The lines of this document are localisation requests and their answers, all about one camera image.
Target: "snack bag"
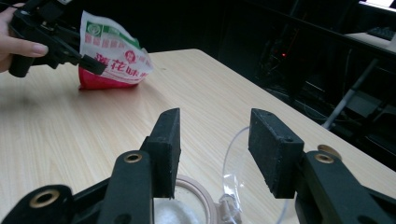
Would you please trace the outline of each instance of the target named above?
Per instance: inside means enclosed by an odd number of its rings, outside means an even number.
[[[137,39],[111,19],[84,11],[80,36],[80,54],[106,64],[102,75],[78,68],[81,90],[131,87],[153,70],[148,53],[140,48]]]

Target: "human hand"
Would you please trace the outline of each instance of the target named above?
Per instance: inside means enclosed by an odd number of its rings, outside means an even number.
[[[9,7],[0,12],[0,72],[7,71],[11,66],[13,54],[37,58],[46,55],[49,51],[45,45],[12,37],[8,24],[15,10],[16,8]]]

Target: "wooden table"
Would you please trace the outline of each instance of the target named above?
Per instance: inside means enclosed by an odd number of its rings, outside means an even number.
[[[74,193],[110,176],[115,159],[139,149],[159,115],[179,107],[178,173],[222,195],[227,147],[250,109],[275,113],[305,141],[328,145],[366,187],[396,198],[396,174],[200,50],[150,54],[155,70],[136,88],[79,91],[78,70],[35,66],[26,78],[0,76],[0,218],[30,191],[50,184]],[[265,210],[275,222],[276,211]]]

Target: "fingernail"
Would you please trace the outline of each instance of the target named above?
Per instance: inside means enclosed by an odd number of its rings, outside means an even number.
[[[49,51],[49,48],[42,44],[34,44],[33,45],[33,53],[38,55],[45,55]]]

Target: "red and white package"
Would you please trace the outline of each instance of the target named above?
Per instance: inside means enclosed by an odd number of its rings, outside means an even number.
[[[148,53],[140,48],[137,39],[111,19],[84,11],[80,36],[80,54],[106,64],[102,75],[78,68],[81,90],[132,87],[153,70]]]

